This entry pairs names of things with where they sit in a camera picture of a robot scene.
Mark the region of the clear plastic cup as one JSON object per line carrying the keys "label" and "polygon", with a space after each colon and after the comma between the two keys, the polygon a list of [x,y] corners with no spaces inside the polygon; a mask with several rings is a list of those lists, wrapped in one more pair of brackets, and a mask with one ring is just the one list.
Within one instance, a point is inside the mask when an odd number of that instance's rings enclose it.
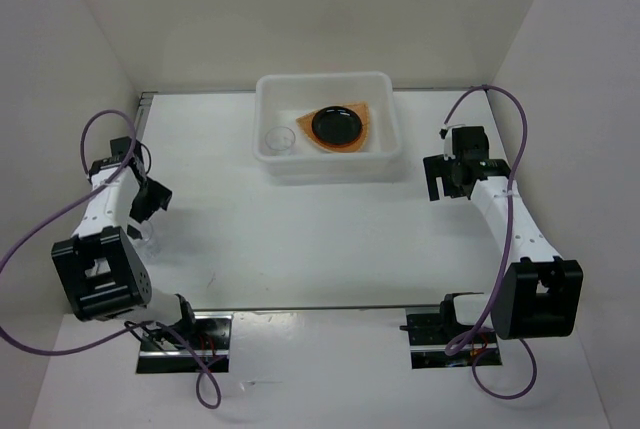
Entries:
{"label": "clear plastic cup", "polygon": [[296,134],[289,127],[277,126],[266,133],[264,142],[270,156],[289,156],[293,153]]}
{"label": "clear plastic cup", "polygon": [[161,245],[150,221],[129,224],[127,226],[127,235],[143,261],[150,261],[159,255]]}

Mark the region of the black round plate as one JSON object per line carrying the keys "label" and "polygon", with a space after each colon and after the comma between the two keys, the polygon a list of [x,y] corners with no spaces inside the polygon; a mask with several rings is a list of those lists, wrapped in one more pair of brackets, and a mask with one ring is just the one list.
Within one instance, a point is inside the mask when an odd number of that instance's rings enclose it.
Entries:
{"label": "black round plate", "polygon": [[343,106],[320,109],[311,121],[312,133],[330,144],[347,144],[356,140],[363,131],[359,115]]}

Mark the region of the tan woven triangular plate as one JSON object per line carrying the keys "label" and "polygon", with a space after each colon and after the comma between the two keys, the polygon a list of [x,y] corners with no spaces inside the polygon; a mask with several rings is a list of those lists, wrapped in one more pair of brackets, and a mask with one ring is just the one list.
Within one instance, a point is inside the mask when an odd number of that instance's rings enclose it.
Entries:
{"label": "tan woven triangular plate", "polygon": [[[360,118],[362,120],[362,123],[363,123],[363,131],[365,131],[368,134],[368,137],[369,137],[371,118],[370,118],[369,105],[368,105],[367,102],[356,102],[356,103],[348,103],[348,104],[343,104],[343,105],[332,105],[332,106],[343,106],[343,107],[346,107],[346,108],[354,110],[356,112],[356,114],[360,116]],[[298,117],[295,120],[297,128],[301,131],[301,133],[304,136],[305,136],[305,133],[307,133],[307,134],[312,133],[312,129],[311,129],[312,117],[320,109],[308,112],[308,113]]]}

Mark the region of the orange plastic plate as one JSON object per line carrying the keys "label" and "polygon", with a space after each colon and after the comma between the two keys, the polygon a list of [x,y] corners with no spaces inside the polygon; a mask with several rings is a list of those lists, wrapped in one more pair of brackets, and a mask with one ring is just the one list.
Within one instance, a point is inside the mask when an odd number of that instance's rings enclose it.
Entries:
{"label": "orange plastic plate", "polygon": [[333,153],[355,153],[359,152],[368,140],[368,134],[362,131],[359,137],[347,144],[330,144],[317,138],[313,133],[305,133],[306,139],[315,147]]}

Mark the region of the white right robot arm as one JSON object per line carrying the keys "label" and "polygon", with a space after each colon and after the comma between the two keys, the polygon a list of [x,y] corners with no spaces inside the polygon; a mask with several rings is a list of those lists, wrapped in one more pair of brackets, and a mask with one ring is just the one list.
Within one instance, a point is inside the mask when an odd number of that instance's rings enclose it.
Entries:
{"label": "white right robot arm", "polygon": [[583,282],[575,260],[547,241],[524,204],[506,161],[489,156],[481,126],[443,128],[444,151],[423,160],[429,198],[466,198],[506,251],[497,289],[488,294],[449,294],[438,330],[450,342],[474,325],[503,339],[567,337],[574,329]]}

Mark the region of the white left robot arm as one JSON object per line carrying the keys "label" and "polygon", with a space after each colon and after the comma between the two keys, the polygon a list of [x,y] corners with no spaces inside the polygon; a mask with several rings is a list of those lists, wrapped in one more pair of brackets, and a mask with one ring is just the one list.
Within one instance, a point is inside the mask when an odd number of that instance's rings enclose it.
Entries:
{"label": "white left robot arm", "polygon": [[64,293],[83,322],[147,322],[156,338],[188,348],[199,336],[191,305],[153,287],[134,245],[143,239],[143,223],[168,208],[172,191],[146,174],[139,141],[113,139],[110,150],[89,169],[92,187],[101,192],[90,199],[71,237],[51,250]]}

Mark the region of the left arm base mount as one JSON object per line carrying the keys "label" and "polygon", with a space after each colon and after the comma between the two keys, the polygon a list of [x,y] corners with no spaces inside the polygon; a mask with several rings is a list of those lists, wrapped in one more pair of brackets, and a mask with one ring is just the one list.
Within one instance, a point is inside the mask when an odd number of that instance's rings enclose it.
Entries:
{"label": "left arm base mount", "polygon": [[[197,311],[195,321],[194,331],[184,339],[213,373],[227,373],[232,314]],[[136,329],[135,338],[139,342],[137,374],[191,374],[200,371],[200,366],[184,345],[159,327],[151,325]]]}

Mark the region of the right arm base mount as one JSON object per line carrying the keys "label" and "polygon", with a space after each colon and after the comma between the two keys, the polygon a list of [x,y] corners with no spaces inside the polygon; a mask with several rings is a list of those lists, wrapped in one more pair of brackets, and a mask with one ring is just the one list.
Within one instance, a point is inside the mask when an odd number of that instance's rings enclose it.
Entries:
{"label": "right arm base mount", "polygon": [[438,305],[409,308],[405,314],[406,321],[399,329],[407,335],[413,370],[470,368],[474,362],[478,366],[502,364],[497,337],[493,333],[475,336],[459,353],[449,356],[445,353],[446,344],[464,332],[465,326],[446,321]]}

